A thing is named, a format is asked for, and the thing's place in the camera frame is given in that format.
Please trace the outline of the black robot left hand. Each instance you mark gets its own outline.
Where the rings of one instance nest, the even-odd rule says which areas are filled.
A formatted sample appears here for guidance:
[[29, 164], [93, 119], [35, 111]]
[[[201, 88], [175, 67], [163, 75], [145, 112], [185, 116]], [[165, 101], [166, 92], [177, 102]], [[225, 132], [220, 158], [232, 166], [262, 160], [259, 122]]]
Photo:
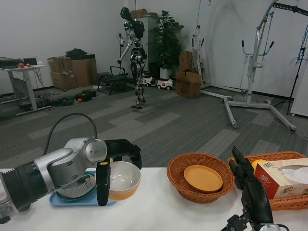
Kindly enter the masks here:
[[105, 140], [106, 155], [96, 166], [99, 206], [131, 197], [141, 182], [141, 149], [125, 139]]

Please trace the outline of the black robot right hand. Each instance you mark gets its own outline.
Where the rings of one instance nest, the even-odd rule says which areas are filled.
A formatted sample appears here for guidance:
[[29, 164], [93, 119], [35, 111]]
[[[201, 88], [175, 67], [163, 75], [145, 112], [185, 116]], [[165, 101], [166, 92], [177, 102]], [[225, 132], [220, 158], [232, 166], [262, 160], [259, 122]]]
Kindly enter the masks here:
[[233, 147], [232, 154], [235, 160], [229, 161], [229, 166], [235, 176], [236, 187], [242, 190], [243, 214], [229, 218], [224, 230], [244, 231], [249, 223], [253, 231], [278, 231], [280, 227], [273, 222], [265, 188], [254, 176], [252, 164], [238, 148]]

